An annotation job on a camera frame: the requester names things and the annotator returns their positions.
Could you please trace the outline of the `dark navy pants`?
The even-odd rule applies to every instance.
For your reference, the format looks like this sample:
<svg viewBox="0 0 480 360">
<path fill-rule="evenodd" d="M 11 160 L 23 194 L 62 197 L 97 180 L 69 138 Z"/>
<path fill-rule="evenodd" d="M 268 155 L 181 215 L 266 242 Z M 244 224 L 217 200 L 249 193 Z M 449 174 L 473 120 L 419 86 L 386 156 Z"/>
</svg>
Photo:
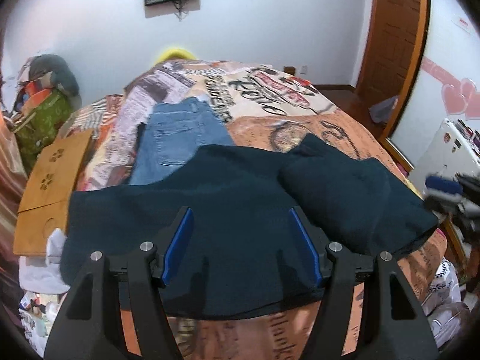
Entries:
<svg viewBox="0 0 480 360">
<path fill-rule="evenodd" d="M 330 240 L 369 256 L 403 258 L 438 225 L 376 158 L 351 158 L 317 136 L 286 153 L 205 145 L 154 184 L 72 194 L 64 282 L 94 251 L 125 254 L 152 240 L 184 206 L 193 234 L 161 297 L 168 314 L 196 320 L 253 318 L 321 299 L 289 229 L 296 206 Z"/>
</svg>

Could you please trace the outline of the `white suitcase with stickers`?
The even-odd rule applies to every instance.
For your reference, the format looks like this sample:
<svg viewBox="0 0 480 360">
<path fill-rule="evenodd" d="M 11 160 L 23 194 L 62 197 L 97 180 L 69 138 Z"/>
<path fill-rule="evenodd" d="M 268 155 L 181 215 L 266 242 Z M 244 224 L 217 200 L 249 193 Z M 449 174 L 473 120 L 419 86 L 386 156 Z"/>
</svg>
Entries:
<svg viewBox="0 0 480 360">
<path fill-rule="evenodd" d="M 428 176 L 449 180 L 454 180 L 457 173 L 479 176 L 479 147 L 474 143 L 474 133 L 461 119 L 442 121 L 425 153 L 408 175 L 408 180 L 420 194 L 426 194 Z"/>
</svg>

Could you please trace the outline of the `white cloth at bedside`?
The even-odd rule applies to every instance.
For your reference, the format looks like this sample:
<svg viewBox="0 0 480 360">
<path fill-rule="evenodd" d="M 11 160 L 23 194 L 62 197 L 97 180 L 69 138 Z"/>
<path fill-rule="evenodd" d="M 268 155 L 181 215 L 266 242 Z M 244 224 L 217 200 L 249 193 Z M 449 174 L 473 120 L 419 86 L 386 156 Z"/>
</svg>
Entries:
<svg viewBox="0 0 480 360">
<path fill-rule="evenodd" d="M 19 286 L 24 291 L 45 295 L 61 295 L 70 286 L 60 273 L 60 261 L 67 236 L 60 228 L 50 234 L 45 257 L 19 257 Z"/>
</svg>

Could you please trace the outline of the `grey cloth on floor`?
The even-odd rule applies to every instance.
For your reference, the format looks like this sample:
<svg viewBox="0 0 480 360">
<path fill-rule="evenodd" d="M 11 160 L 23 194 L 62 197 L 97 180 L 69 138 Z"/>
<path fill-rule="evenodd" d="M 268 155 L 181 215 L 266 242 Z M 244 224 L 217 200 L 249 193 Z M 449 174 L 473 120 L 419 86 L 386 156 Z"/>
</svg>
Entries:
<svg viewBox="0 0 480 360">
<path fill-rule="evenodd" d="M 399 96 L 390 97 L 382 102 L 372 105 L 369 109 L 369 115 L 374 124 L 385 125 L 391 118 L 391 114 L 399 100 Z"/>
</svg>

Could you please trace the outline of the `wooden door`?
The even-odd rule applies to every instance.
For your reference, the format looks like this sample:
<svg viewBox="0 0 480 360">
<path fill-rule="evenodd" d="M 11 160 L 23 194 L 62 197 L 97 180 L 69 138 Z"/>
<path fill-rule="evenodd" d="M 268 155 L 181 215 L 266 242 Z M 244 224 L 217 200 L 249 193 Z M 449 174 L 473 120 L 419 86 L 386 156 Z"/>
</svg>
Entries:
<svg viewBox="0 0 480 360">
<path fill-rule="evenodd" d="M 368 37 L 355 92 L 366 108 L 412 86 L 429 0 L 372 0 Z"/>
</svg>

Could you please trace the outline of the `green storage bag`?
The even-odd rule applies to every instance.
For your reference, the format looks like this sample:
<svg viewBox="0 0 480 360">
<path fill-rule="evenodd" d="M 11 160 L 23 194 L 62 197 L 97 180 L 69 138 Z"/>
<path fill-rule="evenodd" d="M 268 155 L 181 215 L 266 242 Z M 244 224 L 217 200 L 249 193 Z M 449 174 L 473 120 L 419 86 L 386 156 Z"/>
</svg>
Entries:
<svg viewBox="0 0 480 360">
<path fill-rule="evenodd" d="M 29 175 L 38 155 L 57 137 L 73 109 L 68 98 L 54 89 L 13 131 L 25 172 Z"/>
</svg>

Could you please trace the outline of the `folded blue jeans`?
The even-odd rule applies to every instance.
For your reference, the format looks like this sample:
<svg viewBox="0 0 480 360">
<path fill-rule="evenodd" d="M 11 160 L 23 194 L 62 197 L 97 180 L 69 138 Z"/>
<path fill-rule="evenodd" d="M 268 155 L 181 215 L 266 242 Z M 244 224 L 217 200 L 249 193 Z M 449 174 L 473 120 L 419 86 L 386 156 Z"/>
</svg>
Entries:
<svg viewBox="0 0 480 360">
<path fill-rule="evenodd" d="M 128 183 L 148 185 L 186 164 L 204 145 L 231 146 L 233 139 L 207 102 L 188 97 L 159 103 L 140 136 Z"/>
</svg>

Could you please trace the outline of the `grey plush toy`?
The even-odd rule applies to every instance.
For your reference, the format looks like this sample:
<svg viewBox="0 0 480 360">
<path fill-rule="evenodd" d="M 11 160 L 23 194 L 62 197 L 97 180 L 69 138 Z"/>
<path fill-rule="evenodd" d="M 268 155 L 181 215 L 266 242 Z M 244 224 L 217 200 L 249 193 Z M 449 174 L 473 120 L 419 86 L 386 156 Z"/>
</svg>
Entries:
<svg viewBox="0 0 480 360">
<path fill-rule="evenodd" d="M 80 92 L 76 77 L 66 61 L 58 55 L 33 57 L 28 79 L 39 80 L 44 88 L 58 89 L 69 97 L 75 97 Z"/>
</svg>

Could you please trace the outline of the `wooden bed post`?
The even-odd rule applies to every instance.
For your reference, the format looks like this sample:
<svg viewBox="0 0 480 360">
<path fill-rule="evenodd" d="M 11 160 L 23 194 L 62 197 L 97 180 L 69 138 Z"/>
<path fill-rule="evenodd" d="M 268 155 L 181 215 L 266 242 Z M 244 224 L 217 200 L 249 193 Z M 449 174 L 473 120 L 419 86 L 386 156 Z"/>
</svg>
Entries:
<svg viewBox="0 0 480 360">
<path fill-rule="evenodd" d="M 293 66 L 285 66 L 283 68 L 283 71 L 284 71 L 284 73 L 287 73 L 287 74 L 290 74 L 290 75 L 294 76 L 295 72 L 296 72 L 296 69 Z"/>
</svg>

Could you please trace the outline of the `yellow foam bed rail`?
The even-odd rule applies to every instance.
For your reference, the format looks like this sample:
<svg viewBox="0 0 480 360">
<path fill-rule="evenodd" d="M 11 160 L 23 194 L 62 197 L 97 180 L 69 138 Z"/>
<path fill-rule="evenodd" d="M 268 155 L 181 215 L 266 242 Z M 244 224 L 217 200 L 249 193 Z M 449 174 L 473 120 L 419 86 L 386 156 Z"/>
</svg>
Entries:
<svg viewBox="0 0 480 360">
<path fill-rule="evenodd" d="M 186 49 L 181 48 L 169 48 L 166 49 L 157 59 L 155 60 L 156 63 L 163 63 L 168 60 L 195 60 L 196 57 Z"/>
</svg>

